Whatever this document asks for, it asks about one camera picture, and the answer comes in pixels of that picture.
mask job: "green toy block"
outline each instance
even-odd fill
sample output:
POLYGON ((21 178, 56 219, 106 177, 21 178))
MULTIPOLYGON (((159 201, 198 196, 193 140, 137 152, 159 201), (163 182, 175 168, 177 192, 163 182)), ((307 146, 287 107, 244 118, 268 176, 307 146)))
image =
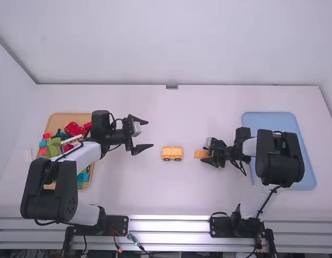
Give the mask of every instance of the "green toy block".
POLYGON ((57 152, 58 152, 58 155, 62 154, 61 146, 60 145, 57 145, 57 152))
POLYGON ((57 147, 54 145, 48 145, 47 146, 47 156, 49 158, 55 157, 59 155, 59 151, 57 150, 57 147))
POLYGON ((49 138, 49 139, 46 139, 47 140, 47 146, 53 144, 53 139, 49 138))
POLYGON ((53 140, 53 145, 61 145, 61 137, 57 137, 52 140, 53 140))

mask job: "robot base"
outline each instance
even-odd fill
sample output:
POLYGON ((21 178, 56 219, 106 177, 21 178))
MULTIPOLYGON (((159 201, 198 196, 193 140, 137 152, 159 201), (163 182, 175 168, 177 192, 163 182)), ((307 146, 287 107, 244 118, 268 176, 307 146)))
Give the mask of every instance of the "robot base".
POLYGON ((115 236, 128 234, 128 216, 108 216, 106 215, 106 227, 104 230, 92 226, 74 225, 73 235, 105 235, 112 236, 113 230, 115 236))

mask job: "metal rail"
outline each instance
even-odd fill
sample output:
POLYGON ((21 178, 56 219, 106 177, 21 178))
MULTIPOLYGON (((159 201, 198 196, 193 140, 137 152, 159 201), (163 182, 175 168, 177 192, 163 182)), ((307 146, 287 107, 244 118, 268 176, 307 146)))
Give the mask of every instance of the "metal rail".
MULTIPOLYGON (((213 239, 209 216, 130 216, 129 231, 149 251, 250 252, 253 239, 213 239)), ((277 251, 332 253, 332 221, 266 220, 273 229, 277 251)), ((0 248, 61 249, 65 225, 40 227, 32 220, 0 218, 0 248)), ((88 236, 88 249, 115 250, 110 236, 88 236)), ((123 250, 138 250, 125 237, 117 237, 123 250)), ((73 249, 83 249, 75 236, 73 249)))

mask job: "yellow toy car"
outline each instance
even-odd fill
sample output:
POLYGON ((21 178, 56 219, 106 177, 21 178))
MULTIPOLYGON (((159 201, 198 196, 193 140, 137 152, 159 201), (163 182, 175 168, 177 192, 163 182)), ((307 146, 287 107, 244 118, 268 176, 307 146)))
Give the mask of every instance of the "yellow toy car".
POLYGON ((169 147, 165 146, 162 149, 162 159, 164 161, 170 161, 170 160, 175 160, 175 161, 180 161, 184 157, 184 151, 183 148, 180 146, 177 147, 169 147))

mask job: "wooden tray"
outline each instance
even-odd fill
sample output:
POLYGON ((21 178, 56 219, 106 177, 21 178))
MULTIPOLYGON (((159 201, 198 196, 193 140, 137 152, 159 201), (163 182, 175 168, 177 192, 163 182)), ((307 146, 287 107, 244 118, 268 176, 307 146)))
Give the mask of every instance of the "wooden tray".
MULTIPOLYGON (((51 133, 52 135, 55 135, 57 133, 57 129, 59 128, 61 129, 61 132, 64 132, 65 126, 72 121, 76 122, 79 126, 83 126, 84 124, 91 122, 91 113, 54 113, 49 117, 44 133, 51 133)), ((39 158, 40 156, 40 150, 38 150, 37 158, 39 158)), ((78 188, 78 191, 86 190, 90 186, 93 174, 93 167, 94 163, 89 165, 88 173, 90 174, 90 179, 87 182, 83 182, 82 188, 78 188)), ((49 185, 45 185, 44 189, 55 189, 55 186, 56 183, 52 183, 49 185)))

